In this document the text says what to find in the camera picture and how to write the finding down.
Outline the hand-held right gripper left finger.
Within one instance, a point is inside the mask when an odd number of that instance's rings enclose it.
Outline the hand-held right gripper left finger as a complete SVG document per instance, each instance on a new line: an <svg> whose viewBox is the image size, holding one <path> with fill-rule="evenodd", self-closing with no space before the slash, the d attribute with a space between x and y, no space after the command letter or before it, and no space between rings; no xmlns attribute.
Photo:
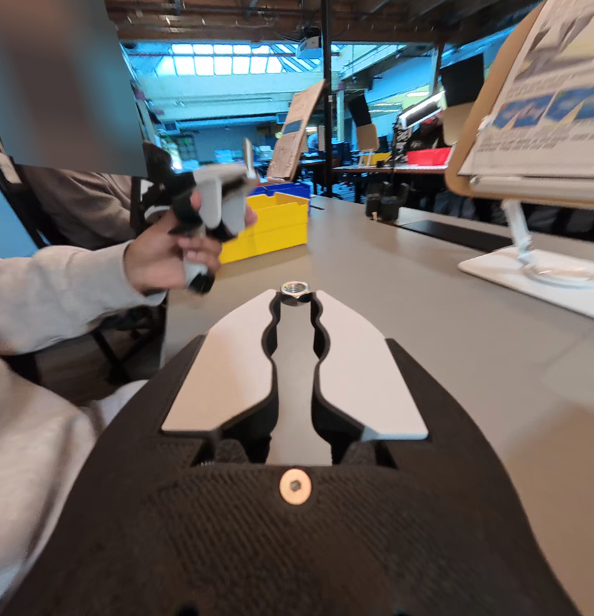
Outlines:
<svg viewBox="0 0 594 616"><path fill-rule="evenodd" d="M278 420L280 294L269 289L210 328L162 424L168 435L262 441Z"/></svg>

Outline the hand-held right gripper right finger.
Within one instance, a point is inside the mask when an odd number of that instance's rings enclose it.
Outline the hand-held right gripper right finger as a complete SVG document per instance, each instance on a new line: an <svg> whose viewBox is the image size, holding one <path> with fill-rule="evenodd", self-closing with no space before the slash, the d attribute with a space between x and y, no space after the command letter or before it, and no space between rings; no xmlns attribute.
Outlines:
<svg viewBox="0 0 594 616"><path fill-rule="evenodd" d="M389 340L369 320L324 291L312 296L315 370L312 423L330 442L422 441L428 428Z"/></svg>

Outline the yellow divided plastic bin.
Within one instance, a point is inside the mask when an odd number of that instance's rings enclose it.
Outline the yellow divided plastic bin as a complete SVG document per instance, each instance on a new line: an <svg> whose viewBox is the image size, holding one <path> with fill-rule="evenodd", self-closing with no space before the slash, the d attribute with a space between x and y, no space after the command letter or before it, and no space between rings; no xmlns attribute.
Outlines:
<svg viewBox="0 0 594 616"><path fill-rule="evenodd" d="M221 264L254 258L304 245L308 242L308 198L276 192L247 197L256 213L256 223L235 240L224 244Z"/></svg>

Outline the silver hex nut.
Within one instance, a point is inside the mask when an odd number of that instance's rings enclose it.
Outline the silver hex nut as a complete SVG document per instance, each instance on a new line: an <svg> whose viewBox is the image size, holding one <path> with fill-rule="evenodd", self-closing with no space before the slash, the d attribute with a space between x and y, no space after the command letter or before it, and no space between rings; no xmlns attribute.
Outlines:
<svg viewBox="0 0 594 616"><path fill-rule="evenodd" d="M304 281L288 281L280 287L280 300L283 304L296 307L311 301L312 290Z"/></svg>

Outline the person's left forearm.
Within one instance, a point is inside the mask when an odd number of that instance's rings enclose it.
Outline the person's left forearm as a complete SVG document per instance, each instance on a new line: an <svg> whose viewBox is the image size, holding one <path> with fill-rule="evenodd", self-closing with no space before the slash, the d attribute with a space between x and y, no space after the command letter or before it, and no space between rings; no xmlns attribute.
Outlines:
<svg viewBox="0 0 594 616"><path fill-rule="evenodd" d="M143 295L126 278L129 245L54 246L29 258L0 259L0 356L42 350L115 313L160 305L166 291Z"/></svg>

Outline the grey desk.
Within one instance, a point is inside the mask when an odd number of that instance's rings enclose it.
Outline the grey desk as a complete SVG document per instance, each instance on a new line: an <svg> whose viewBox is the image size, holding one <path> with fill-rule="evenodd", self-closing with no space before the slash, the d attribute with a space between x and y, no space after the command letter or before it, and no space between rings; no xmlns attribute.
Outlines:
<svg viewBox="0 0 594 616"><path fill-rule="evenodd" d="M594 320L461 272L475 251L316 197L307 246L224 266L168 300L162 364L268 289L305 281L395 339L505 464L552 569L594 615Z"/></svg>

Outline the black desk mat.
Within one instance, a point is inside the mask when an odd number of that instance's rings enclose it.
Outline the black desk mat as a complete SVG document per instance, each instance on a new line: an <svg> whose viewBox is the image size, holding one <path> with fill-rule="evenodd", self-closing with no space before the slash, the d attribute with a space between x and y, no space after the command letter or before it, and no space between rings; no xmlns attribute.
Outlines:
<svg viewBox="0 0 594 616"><path fill-rule="evenodd" d="M420 220L399 224L397 227L481 253L490 253L513 245L512 240L508 237L471 228L458 227L446 222Z"/></svg>

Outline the person's left hand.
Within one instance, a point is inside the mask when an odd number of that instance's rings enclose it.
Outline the person's left hand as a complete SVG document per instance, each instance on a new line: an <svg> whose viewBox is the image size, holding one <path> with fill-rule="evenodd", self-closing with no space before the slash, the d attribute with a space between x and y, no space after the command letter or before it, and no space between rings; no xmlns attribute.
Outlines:
<svg viewBox="0 0 594 616"><path fill-rule="evenodd" d="M172 234L177 225L175 213L167 210L125 250L124 273L140 295L188 288L185 261L205 266L208 273L219 270L221 242L209 236Z"/></svg>

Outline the cardboard instruction board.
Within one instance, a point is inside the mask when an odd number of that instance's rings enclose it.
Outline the cardboard instruction board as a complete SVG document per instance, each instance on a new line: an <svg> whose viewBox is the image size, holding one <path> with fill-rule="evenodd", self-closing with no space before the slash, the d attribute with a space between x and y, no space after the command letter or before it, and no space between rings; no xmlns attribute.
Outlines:
<svg viewBox="0 0 594 616"><path fill-rule="evenodd" d="M308 122L325 86L326 81L321 80L293 96L267 170L268 183L293 181L301 159Z"/></svg>

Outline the black pole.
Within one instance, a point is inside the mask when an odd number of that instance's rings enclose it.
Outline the black pole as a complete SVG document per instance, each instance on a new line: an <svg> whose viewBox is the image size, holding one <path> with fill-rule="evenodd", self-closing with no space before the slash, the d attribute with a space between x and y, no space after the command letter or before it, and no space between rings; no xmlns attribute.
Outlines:
<svg viewBox="0 0 594 616"><path fill-rule="evenodd" d="M322 195L326 198L339 198L333 192L333 90L332 90L332 36L331 36L331 2L321 1L322 49L324 66L324 137L325 137L325 188Z"/></svg>

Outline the black office chair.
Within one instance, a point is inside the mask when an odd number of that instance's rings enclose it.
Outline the black office chair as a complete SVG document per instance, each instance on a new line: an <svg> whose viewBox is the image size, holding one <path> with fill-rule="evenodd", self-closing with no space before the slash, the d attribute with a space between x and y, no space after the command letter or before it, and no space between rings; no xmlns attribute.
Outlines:
<svg viewBox="0 0 594 616"><path fill-rule="evenodd" d="M0 138L0 190L37 248L51 245L38 201L6 154Z"/></svg>

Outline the black charger block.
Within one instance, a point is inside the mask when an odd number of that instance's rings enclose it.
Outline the black charger block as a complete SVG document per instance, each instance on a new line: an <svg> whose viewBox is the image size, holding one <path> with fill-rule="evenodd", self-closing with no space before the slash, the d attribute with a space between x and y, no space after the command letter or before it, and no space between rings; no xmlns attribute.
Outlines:
<svg viewBox="0 0 594 616"><path fill-rule="evenodd" d="M396 222L409 192L410 187L405 183L396 186L391 182L373 182L365 196L365 216L379 222Z"/></svg>

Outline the white board stand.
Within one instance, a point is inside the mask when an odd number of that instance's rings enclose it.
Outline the white board stand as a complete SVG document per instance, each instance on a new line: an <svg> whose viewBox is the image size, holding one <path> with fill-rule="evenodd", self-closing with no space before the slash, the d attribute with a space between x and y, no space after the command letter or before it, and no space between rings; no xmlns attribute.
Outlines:
<svg viewBox="0 0 594 616"><path fill-rule="evenodd" d="M502 209L512 245L459 263L473 277L594 319L594 261L536 249L519 201Z"/></svg>

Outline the white light bar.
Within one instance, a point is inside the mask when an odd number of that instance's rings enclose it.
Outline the white light bar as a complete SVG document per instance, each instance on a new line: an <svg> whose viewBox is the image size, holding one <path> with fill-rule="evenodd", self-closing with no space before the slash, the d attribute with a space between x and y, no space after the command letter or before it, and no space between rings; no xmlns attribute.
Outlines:
<svg viewBox="0 0 594 616"><path fill-rule="evenodd" d="M400 128L403 130L408 130L409 128L437 115L442 110L441 105L444 103L444 99L445 90L442 89L436 94L425 98L423 101L408 108L397 118Z"/></svg>

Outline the large black panel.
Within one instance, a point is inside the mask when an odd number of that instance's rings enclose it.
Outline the large black panel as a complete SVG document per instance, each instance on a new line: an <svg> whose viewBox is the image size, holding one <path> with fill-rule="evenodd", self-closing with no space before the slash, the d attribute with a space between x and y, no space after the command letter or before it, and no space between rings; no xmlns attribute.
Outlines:
<svg viewBox="0 0 594 616"><path fill-rule="evenodd" d="M477 54L441 68L440 79L447 108L473 104L484 84L484 55Z"/></svg>

